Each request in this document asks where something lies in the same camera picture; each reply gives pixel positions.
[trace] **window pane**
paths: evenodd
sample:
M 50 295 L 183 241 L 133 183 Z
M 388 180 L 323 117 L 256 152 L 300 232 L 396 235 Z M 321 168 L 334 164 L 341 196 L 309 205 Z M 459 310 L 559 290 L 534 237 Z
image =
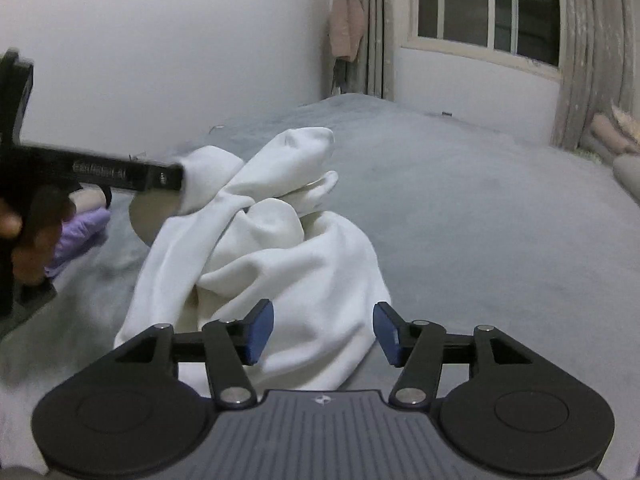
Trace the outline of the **window pane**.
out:
M 418 0 L 418 36 L 438 37 L 438 0 Z
M 518 0 L 518 54 L 558 66 L 559 0 Z
M 494 48 L 511 51 L 511 0 L 495 0 Z
M 486 46 L 488 0 L 445 0 L 444 39 Z

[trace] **mattress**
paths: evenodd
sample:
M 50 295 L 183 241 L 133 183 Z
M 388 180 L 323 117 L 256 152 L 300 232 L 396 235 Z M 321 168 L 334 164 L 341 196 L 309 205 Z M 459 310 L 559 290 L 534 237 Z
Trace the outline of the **mattress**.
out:
M 598 391 L 616 417 L 601 472 L 630 478 L 640 455 L 640 210 L 610 168 L 449 117 L 348 94 L 239 120 L 161 160 L 214 144 L 245 160 L 287 128 L 335 133 L 340 180 L 326 207 L 372 241 L 394 308 L 453 333 L 497 326 Z M 30 410 L 110 350 L 147 248 L 116 195 L 108 240 L 57 280 L 59 296 L 0 345 L 0 460 L 30 464 Z M 345 388 L 388 395 L 399 371 L 374 347 Z M 440 391 L 466 378 L 447 366 Z

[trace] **purple garment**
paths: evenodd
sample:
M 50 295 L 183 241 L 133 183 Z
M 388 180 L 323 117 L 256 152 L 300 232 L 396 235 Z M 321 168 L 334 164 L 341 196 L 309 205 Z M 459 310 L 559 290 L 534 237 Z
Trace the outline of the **purple garment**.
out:
M 104 228 L 111 219 L 111 212 L 101 207 L 76 215 L 62 224 L 62 234 L 52 261 L 45 268 L 46 275 L 59 275 L 73 259 L 104 241 Z

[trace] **white garment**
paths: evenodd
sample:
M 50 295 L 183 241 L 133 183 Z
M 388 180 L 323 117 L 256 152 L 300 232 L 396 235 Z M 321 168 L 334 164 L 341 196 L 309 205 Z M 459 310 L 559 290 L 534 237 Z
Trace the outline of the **white garment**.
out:
M 273 333 L 246 369 L 258 392 L 340 386 L 374 341 L 373 306 L 390 298 L 366 235 L 318 212 L 337 182 L 324 171 L 333 143 L 326 128 L 302 128 L 244 166 L 211 146 L 184 158 L 178 216 L 160 229 L 114 344 L 158 322 L 184 332 L 241 319 L 267 298 Z M 181 365 L 180 380 L 209 394 L 201 364 Z

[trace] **curtain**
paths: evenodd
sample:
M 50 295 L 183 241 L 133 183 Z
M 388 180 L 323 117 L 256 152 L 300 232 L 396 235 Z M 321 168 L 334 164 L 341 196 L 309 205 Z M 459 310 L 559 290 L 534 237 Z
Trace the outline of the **curtain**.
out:
M 391 0 L 360 0 L 365 15 L 364 37 L 360 41 L 354 62 L 344 62 L 347 92 L 373 95 L 392 101 L 393 72 L 393 9 Z
M 566 0 L 562 83 L 552 144 L 572 150 L 593 115 L 631 110 L 635 31 L 632 0 Z

